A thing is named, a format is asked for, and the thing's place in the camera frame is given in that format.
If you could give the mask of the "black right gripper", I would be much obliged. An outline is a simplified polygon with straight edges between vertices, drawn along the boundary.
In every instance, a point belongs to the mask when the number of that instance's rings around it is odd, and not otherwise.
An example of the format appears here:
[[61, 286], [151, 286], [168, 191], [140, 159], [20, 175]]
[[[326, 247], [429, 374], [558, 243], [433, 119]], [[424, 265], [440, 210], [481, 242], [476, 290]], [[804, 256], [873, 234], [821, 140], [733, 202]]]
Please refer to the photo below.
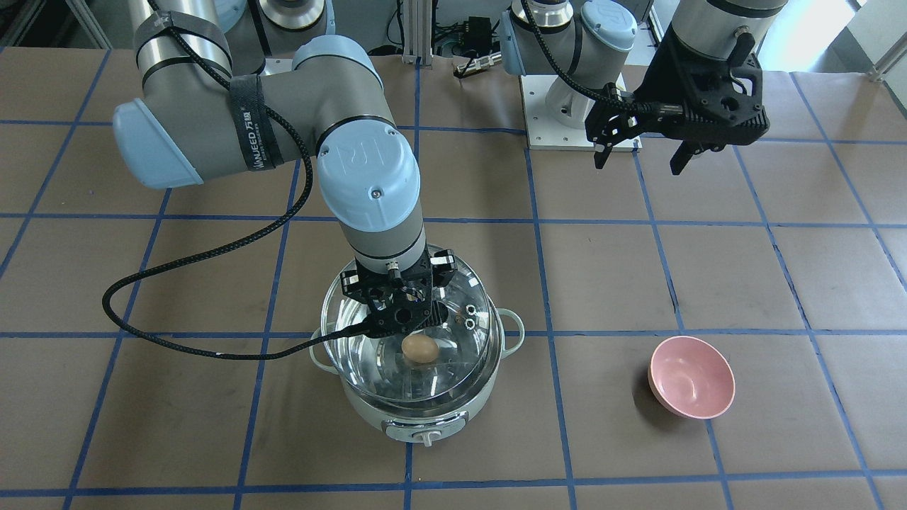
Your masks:
[[376, 273], [360, 261], [353, 265], [338, 277], [344, 297], [366, 306], [365, 319], [351, 326], [354, 333], [388, 338], [447, 322], [447, 306], [435, 300], [435, 290], [445, 288], [456, 275], [456, 255], [450, 249], [423, 249], [404, 271], [392, 268]]

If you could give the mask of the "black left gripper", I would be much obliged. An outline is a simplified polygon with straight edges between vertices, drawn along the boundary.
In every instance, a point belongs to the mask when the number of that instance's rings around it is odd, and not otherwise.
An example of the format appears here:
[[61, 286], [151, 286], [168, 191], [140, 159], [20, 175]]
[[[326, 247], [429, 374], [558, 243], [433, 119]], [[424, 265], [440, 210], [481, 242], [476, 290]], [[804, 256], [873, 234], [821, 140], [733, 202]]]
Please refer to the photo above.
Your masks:
[[[683, 107], [683, 115], [664, 118], [657, 129], [683, 141], [670, 159], [674, 176], [706, 152], [709, 143], [751, 145], [769, 130], [767, 107], [762, 103], [762, 69], [751, 52], [743, 54], [754, 47], [752, 33], [743, 33], [742, 41], [732, 39], [730, 56], [713, 59], [687, 47], [673, 29], [665, 33], [634, 98]], [[620, 142], [642, 133], [638, 114], [631, 109], [631, 94], [616, 83], [606, 84], [600, 93], [608, 99], [595, 101], [585, 119], [598, 170]]]

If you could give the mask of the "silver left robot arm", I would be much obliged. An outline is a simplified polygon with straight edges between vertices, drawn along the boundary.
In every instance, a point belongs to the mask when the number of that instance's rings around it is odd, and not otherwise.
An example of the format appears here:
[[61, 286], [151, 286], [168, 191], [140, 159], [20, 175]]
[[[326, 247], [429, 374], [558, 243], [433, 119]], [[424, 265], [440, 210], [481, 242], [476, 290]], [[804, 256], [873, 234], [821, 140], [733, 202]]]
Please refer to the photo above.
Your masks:
[[770, 122], [762, 103], [755, 46], [784, 1], [681, 1], [643, 81], [621, 91], [616, 77], [631, 51], [637, 22], [614, 1], [513, 1], [501, 16], [509, 74], [554, 75], [573, 91], [558, 114], [583, 130], [594, 164], [617, 144], [644, 133], [680, 142], [672, 174], [704, 152], [757, 142]]

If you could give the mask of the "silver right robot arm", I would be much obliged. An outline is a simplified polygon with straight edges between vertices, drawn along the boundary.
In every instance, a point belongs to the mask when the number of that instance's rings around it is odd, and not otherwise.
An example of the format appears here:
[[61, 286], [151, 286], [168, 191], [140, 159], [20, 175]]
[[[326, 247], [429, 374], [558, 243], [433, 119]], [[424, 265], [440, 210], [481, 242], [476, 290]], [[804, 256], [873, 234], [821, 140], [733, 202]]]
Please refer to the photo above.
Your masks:
[[444, 322], [436, 289], [453, 265], [430, 262], [417, 158], [366, 51], [319, 35], [278, 74], [238, 75], [213, 1], [130, 1], [142, 98], [116, 108], [127, 168], [178, 188], [301, 159], [354, 251], [344, 294], [366, 306], [370, 338]]

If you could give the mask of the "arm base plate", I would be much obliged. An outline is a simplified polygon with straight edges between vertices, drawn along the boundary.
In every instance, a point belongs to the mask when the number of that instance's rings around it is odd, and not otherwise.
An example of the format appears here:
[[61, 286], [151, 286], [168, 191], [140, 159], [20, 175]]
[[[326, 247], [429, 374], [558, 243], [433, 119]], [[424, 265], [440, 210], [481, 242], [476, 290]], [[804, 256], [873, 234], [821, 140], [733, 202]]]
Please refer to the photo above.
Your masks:
[[571, 89], [554, 75], [519, 78], [530, 149], [592, 151], [585, 119], [594, 101]]

